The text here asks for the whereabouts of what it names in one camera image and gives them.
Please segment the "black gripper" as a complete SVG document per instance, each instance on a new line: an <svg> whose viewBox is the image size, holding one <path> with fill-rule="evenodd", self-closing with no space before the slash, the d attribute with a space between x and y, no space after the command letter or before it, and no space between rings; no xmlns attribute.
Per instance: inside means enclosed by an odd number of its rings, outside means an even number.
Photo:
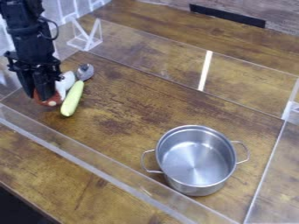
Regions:
<svg viewBox="0 0 299 224"><path fill-rule="evenodd" d="M61 61L53 56L46 57L45 59L20 59L16 52L6 51L4 56L8 59L8 70L10 72L18 71L17 78L22 86L22 90L29 97L33 97L33 85L40 97L40 100L44 102L53 97L56 93L54 81L61 79ZM48 73L34 71L32 74L30 70L34 70L37 67L45 66Z"/></svg>

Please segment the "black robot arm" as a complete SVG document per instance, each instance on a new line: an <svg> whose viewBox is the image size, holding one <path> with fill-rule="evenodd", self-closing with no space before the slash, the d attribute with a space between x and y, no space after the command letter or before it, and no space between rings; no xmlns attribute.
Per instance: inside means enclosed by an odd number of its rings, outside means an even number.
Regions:
<svg viewBox="0 0 299 224"><path fill-rule="evenodd" d="M14 72L26 95L49 100L56 92L54 82L61 80L60 60L53 57L49 23L42 16L42 0L0 0L0 16L12 37L13 51L6 51L8 70Z"/></svg>

